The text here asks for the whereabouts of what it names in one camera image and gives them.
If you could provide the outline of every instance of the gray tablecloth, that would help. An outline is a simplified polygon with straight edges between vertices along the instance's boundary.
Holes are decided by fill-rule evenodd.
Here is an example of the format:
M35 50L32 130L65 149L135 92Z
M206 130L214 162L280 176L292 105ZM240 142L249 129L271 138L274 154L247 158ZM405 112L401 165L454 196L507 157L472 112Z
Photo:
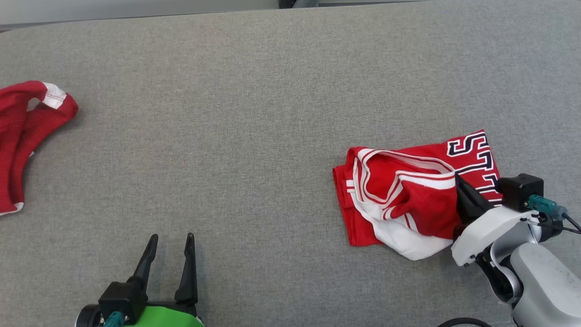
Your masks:
M208 326L512 326L477 267L350 247L346 149L486 129L503 176L581 216L581 2L442 0L75 22L0 34L0 87L78 102L0 218L0 325L68 326L152 233L148 293L196 235ZM581 275L581 238L546 246Z

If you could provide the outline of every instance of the red garment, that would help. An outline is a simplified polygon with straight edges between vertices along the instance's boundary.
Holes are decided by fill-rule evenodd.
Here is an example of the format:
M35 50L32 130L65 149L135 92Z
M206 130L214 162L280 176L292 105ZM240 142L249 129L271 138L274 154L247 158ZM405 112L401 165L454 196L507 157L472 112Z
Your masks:
M41 103L27 111L33 98ZM77 110L73 97L54 84L27 81L0 90L0 215L22 209L22 172L28 158Z
M443 143L401 150L349 149L345 165L333 170L349 243L386 243L405 248L407 253L415 252L411 240L426 240L425 245L417 246L426 248L451 244L422 237L416 240L415 235L394 232L393 224L387 227L380 221L391 219L422 236L450 240L454 227L460 223L454 172L487 200L500 204L501 195L494 190L498 169L483 130ZM421 257L431 250L420 252L423 254L410 255Z

